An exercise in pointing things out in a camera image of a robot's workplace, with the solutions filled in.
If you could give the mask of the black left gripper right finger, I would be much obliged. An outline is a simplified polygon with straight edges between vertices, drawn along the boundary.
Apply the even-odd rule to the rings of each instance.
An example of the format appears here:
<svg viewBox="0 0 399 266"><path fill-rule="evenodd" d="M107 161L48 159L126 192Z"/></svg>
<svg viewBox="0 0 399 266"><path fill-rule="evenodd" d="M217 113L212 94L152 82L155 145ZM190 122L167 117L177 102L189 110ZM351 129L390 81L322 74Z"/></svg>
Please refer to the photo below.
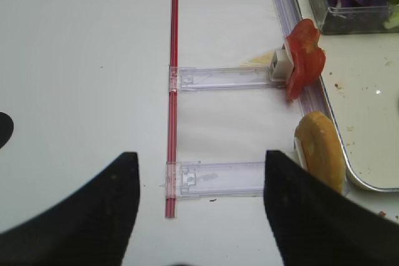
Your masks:
<svg viewBox="0 0 399 266"><path fill-rule="evenodd" d="M344 198L283 152L265 158L264 208L284 265L398 265L398 225Z"/></svg>

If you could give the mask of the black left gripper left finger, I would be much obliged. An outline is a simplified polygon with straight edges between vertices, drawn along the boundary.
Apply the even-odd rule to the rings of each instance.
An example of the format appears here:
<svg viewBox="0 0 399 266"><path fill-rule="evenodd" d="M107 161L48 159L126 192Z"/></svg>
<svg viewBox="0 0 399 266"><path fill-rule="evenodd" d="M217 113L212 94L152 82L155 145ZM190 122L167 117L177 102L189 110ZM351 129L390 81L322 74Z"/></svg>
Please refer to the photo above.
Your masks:
<svg viewBox="0 0 399 266"><path fill-rule="evenodd" d="M1 234L1 265L121 265L139 207L139 163L125 152L68 198Z"/></svg>

